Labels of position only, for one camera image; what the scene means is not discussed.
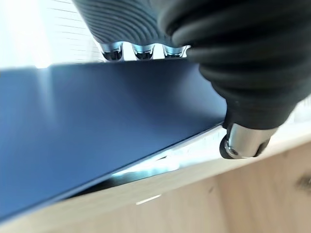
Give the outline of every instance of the blue panel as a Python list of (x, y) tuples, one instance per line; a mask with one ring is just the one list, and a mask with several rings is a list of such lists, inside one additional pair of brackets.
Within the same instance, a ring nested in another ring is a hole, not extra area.
[(0, 220), (206, 131), (225, 110), (183, 59), (2, 71)]

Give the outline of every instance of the ribbed grip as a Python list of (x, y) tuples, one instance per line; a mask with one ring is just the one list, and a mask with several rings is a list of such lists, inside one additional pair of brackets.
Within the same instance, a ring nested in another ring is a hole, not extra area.
[(136, 45), (173, 45), (171, 38), (158, 29), (154, 10), (139, 0), (73, 2), (99, 43), (126, 41)]
[(311, 92), (311, 1), (151, 0), (158, 23), (200, 63), (227, 120), (275, 128)]

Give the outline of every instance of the light wood grain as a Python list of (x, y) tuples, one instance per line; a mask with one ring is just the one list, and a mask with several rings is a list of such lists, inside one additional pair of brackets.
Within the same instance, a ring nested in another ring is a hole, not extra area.
[(311, 143), (49, 233), (309, 233)]
[(311, 171), (311, 144), (217, 176), (231, 233), (310, 233), (311, 195), (297, 181)]
[(229, 233), (214, 178), (49, 233)]
[(281, 132), (281, 137), (278, 140), (272, 140), (264, 155), (261, 155), (257, 159), (234, 161), (224, 159), (212, 160), (148, 179), (73, 198), (8, 222), (0, 226), (0, 233), (44, 233), (67, 225), (83, 222), (87, 218), (91, 219), (102, 216), (105, 213), (131, 205), (137, 201), (167, 193), (170, 190), (178, 189), (185, 185), (295, 148), (311, 139), (311, 132), (303, 132), (301, 130), (303, 128), (310, 129), (311, 127), (303, 125), (295, 127), (292, 131)]

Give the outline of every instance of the ribbed rubber housing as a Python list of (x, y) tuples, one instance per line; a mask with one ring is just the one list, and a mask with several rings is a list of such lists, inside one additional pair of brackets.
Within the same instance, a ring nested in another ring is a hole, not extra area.
[(310, 0), (149, 1), (226, 99), (227, 122), (275, 128), (311, 92)]
[(136, 45), (160, 43), (173, 46), (158, 29), (156, 14), (139, 0), (73, 0), (95, 40), (109, 44), (126, 41)]

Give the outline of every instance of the wooden surface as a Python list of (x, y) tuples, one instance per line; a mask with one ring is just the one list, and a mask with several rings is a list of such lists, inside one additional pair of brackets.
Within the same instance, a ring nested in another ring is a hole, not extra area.
[(193, 183), (49, 233), (227, 233), (216, 185)]
[(230, 233), (310, 233), (310, 171), (311, 143), (217, 176)]
[(311, 143), (49, 233), (310, 233)]

